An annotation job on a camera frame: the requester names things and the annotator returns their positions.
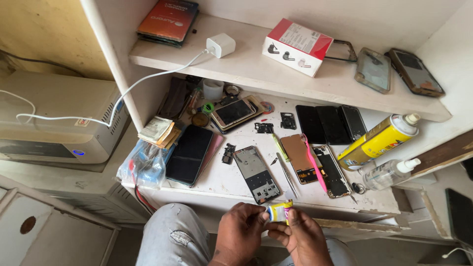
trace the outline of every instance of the earbud image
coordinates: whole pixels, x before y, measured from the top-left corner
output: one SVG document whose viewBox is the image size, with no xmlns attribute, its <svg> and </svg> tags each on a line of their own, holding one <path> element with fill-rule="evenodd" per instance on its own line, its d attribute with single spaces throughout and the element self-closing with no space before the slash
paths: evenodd
<svg viewBox="0 0 473 266">
<path fill-rule="evenodd" d="M 289 52 L 285 52 L 283 55 L 282 55 L 282 58 L 284 60 L 288 60 L 288 61 L 295 61 L 296 59 L 294 58 L 289 58 Z"/>
<path fill-rule="evenodd" d="M 311 66 L 309 65 L 306 65 L 306 60 L 304 58 L 302 58 L 298 63 L 297 63 L 300 67 L 308 67 L 310 68 Z"/>
<path fill-rule="evenodd" d="M 269 47 L 268 47 L 268 52 L 269 53 L 275 53 L 275 54 L 279 54 L 278 51 L 275 51 L 277 50 L 277 48 L 274 46 L 274 43 L 273 44 L 270 44 Z"/>
</svg>

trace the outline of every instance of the earbuds box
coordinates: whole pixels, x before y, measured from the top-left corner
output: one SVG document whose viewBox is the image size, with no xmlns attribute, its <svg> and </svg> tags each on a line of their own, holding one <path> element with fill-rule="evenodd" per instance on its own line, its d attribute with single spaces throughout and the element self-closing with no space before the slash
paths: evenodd
<svg viewBox="0 0 473 266">
<path fill-rule="evenodd" d="M 313 77 L 332 42 L 332 37 L 283 18 L 265 38 L 263 54 Z"/>
</svg>

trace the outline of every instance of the red wire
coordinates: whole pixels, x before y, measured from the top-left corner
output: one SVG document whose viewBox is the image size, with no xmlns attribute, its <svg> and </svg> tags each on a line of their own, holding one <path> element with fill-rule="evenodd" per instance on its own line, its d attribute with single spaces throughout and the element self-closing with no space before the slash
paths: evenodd
<svg viewBox="0 0 473 266">
<path fill-rule="evenodd" d="M 141 197 L 141 193 L 140 193 L 140 191 L 138 190 L 138 185 L 136 184 L 136 181 L 135 181 L 135 175 L 133 174 L 133 168 L 134 168 L 134 167 L 135 167 L 135 166 L 133 165 L 133 160 L 130 160 L 130 163 L 128 164 L 128 168 L 129 168 L 130 171 L 131 171 L 131 177 L 132 177 L 133 183 L 135 184 L 135 187 L 136 187 L 136 194 L 138 195 L 138 198 L 140 198 L 140 200 L 141 200 L 144 204 L 148 205 L 151 209 L 153 209 L 154 211 L 156 211 L 156 208 L 155 208 L 155 207 L 151 206 L 151 204 L 149 204 L 146 200 L 144 200 L 144 199 Z"/>
</svg>

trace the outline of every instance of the white charging cable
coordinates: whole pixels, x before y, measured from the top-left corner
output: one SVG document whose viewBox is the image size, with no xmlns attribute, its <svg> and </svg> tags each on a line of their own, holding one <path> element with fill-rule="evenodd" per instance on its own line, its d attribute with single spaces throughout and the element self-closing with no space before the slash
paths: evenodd
<svg viewBox="0 0 473 266">
<path fill-rule="evenodd" d="M 25 102 L 31 104 L 31 106 L 33 107 L 33 112 L 31 113 L 31 115 L 35 115 L 35 113 L 36 113 L 36 107 L 35 107 L 35 105 L 34 105 L 32 102 L 28 101 L 27 99 L 25 99 L 25 98 L 23 98 L 23 97 L 21 97 L 21 96 L 16 95 L 15 93 L 11 93 L 11 92 L 6 91 L 6 90 L 0 89 L 0 92 L 8 93 L 8 94 L 10 94 L 10 95 L 12 95 L 12 96 L 15 96 L 15 97 L 17 97 L 17 98 L 20 98 L 20 99 L 22 99 L 23 101 L 25 101 Z"/>
<path fill-rule="evenodd" d="M 467 252 L 467 253 L 470 253 L 471 255 L 473 255 L 472 252 L 466 250 L 466 249 L 463 249 L 463 248 L 454 248 L 452 251 L 448 252 L 447 254 L 443 254 L 442 255 L 442 258 L 448 258 L 448 256 L 450 256 L 450 254 L 452 254 L 453 252 L 457 251 L 457 250 L 463 250 L 464 252 Z"/>
<path fill-rule="evenodd" d="M 115 110 L 117 109 L 118 107 L 118 104 L 121 102 L 121 100 L 123 99 L 123 97 L 125 97 L 125 95 L 130 92 L 130 90 L 132 88 L 134 88 L 138 83 L 142 82 L 143 80 L 145 79 L 149 79 L 149 78 L 152 78 L 152 77 L 156 77 L 156 76 L 160 76 L 160 75 L 164 75 L 164 74 L 169 74 L 169 73 L 173 73 L 173 72 L 177 72 L 177 71 L 180 71 L 180 70 L 183 70 L 184 68 L 190 66 L 197 58 L 199 58 L 199 56 L 205 54 L 205 53 L 209 53 L 210 51 L 208 49 L 205 49 L 203 50 L 200 54 L 198 54 L 196 57 L 194 57 L 194 59 L 192 59 L 187 65 L 185 66 L 182 66 L 178 69 L 174 69 L 174 70 L 170 70 L 170 71 L 165 71 L 165 72 L 161 72 L 161 73 L 157 73 L 157 74 L 152 74 L 152 75 L 149 75 L 149 76 L 146 76 L 142 79 L 140 79 L 139 81 L 135 82 L 135 84 L 133 84 L 131 87 L 129 87 L 123 94 L 120 98 L 118 98 L 117 102 L 115 103 L 115 106 L 114 108 L 112 109 L 112 115 L 110 116 L 110 122 L 109 123 L 106 123 L 106 122 L 103 122 L 103 121 L 100 121 L 100 120 L 96 120 L 96 119 L 93 119 L 93 118 L 88 118 L 88 117 L 80 117 L 80 116 L 65 116 L 65 117 L 46 117 L 46 116 L 40 116 L 40 115 L 35 115 L 35 112 L 36 112 L 36 107 L 35 105 L 28 101 L 27 99 L 23 98 L 23 97 L 20 97 L 16 94 L 13 94 L 11 92 L 8 92 L 8 91 L 4 91 L 4 90 L 0 90 L 2 92 L 6 92 L 10 95 L 13 95 L 15 97 L 18 97 L 22 100 L 25 100 L 26 102 L 28 102 L 29 104 L 31 104 L 31 106 L 33 107 L 33 113 L 32 114 L 18 114 L 17 115 L 17 120 L 21 123 L 21 121 L 19 120 L 19 117 L 20 116 L 29 116 L 30 118 L 28 119 L 28 121 L 26 123 L 28 123 L 31 118 L 40 118 L 40 119 L 45 119 L 45 120 L 61 120 L 61 119 L 87 119 L 87 120 L 90 120 L 90 121 L 94 121 L 94 122 L 97 122 L 97 123 L 101 123 L 101 124 L 104 124 L 108 127 L 112 126 L 112 122 L 114 120 L 114 117 L 115 117 Z"/>
</svg>

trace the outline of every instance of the pink toothbrush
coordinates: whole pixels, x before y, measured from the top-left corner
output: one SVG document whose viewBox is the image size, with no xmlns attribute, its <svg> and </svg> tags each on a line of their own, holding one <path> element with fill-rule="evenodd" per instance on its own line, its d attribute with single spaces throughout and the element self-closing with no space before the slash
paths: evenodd
<svg viewBox="0 0 473 266">
<path fill-rule="evenodd" d="M 315 168 L 315 173 L 317 174 L 317 179 L 319 180 L 320 185 L 322 186 L 322 189 L 327 193 L 327 186 L 325 185 L 324 178 L 322 177 L 322 174 L 320 173 L 319 167 L 317 167 L 317 163 L 315 162 L 314 157 L 312 156 L 312 153 L 310 152 L 310 145 L 309 142 L 307 142 L 307 137 L 304 133 L 302 133 L 301 140 L 306 143 L 307 145 L 307 155 L 309 157 L 310 162 L 312 163 L 312 166 Z"/>
</svg>

